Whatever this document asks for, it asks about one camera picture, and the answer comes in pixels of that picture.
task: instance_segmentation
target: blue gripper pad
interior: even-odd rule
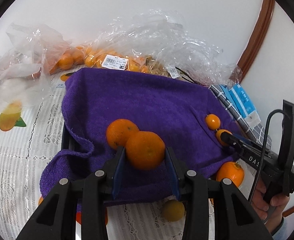
[[[124,165],[126,162],[126,152],[125,152],[125,148],[123,148],[118,164],[116,166],[115,169],[115,173],[113,176],[113,185],[112,185],[112,190],[111,190],[111,195],[113,197],[113,199],[115,199],[119,193],[120,190],[120,185],[121,185],[121,180],[123,178],[123,171],[124,171]]]
[[[170,154],[168,149],[166,148],[165,152],[165,165],[167,169],[167,173],[170,180],[170,186],[172,193],[176,196],[176,199],[180,199],[180,190],[179,190],[179,181],[178,176],[173,164],[173,161],[171,160]]]

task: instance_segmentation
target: barcode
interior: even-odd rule
[[[108,57],[108,58],[106,59],[106,62],[109,62],[110,64],[114,64],[114,63],[116,62],[116,60],[115,60],[115,59],[112,59],[112,58],[110,58],[110,57]]]
[[[171,67],[169,70],[168,70],[171,78],[178,78],[180,77],[179,73],[177,72],[176,68],[174,67]]]

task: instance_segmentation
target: black cable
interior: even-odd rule
[[[190,82],[190,83],[193,83],[191,80],[188,80],[187,78],[185,78],[185,77],[182,77],[184,80],[186,80],[186,81],[188,81],[188,82]]]
[[[178,69],[180,72],[182,72],[185,76],[187,76],[192,82],[194,82],[195,84],[199,84],[199,82],[193,80],[185,71],[181,70],[180,68],[176,67],[176,69]]]
[[[262,170],[262,167],[263,167],[263,161],[264,161],[264,155],[265,155],[265,151],[266,151],[266,146],[267,146],[267,139],[268,139],[268,132],[269,132],[269,125],[270,125],[270,120],[272,118],[272,116],[276,113],[282,113],[283,115],[289,117],[287,115],[287,113],[285,113],[283,110],[281,109],[276,109],[274,111],[272,111],[269,115],[268,115],[268,118],[267,118],[267,121],[266,121],[266,127],[265,127],[265,134],[264,134],[264,141],[262,143],[262,150],[261,150],[261,156],[260,156],[260,161],[259,161],[259,166],[258,166],[258,171],[256,172],[256,175],[255,175],[255,179],[253,181],[253,184],[252,184],[252,187],[251,187],[251,190],[250,190],[250,194],[249,194],[249,197],[248,197],[248,201],[249,203],[251,203],[252,201],[252,197],[253,197],[253,193],[255,192],[255,189],[257,187],[257,183],[258,183],[258,179],[259,179],[259,176],[261,174],[261,170]]]

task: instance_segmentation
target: white wall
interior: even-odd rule
[[[294,24],[276,4],[269,30],[250,71],[242,82],[263,123],[272,110],[282,108],[282,100],[294,103]],[[271,121],[272,149],[279,151],[282,115]],[[294,205],[294,193],[288,208]]]
[[[0,19],[0,54],[11,44],[5,30],[11,22],[46,23],[66,39],[90,40],[118,16],[148,9],[173,9],[186,29],[224,49],[223,62],[237,63],[255,26],[262,0],[16,0]]]

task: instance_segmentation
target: gray striped cloth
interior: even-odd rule
[[[238,122],[239,126],[241,127],[241,129],[244,130],[248,138],[262,145],[265,135],[265,128],[261,125],[261,123],[255,126],[253,129],[250,129],[247,122],[239,114],[237,108],[233,106],[232,103],[226,98],[225,93],[223,92],[220,86],[212,85],[209,87],[209,89],[214,93],[216,98],[219,99],[219,101],[225,107],[226,111],[230,114],[230,116]],[[269,135],[267,139],[267,148],[271,149],[271,137]]]

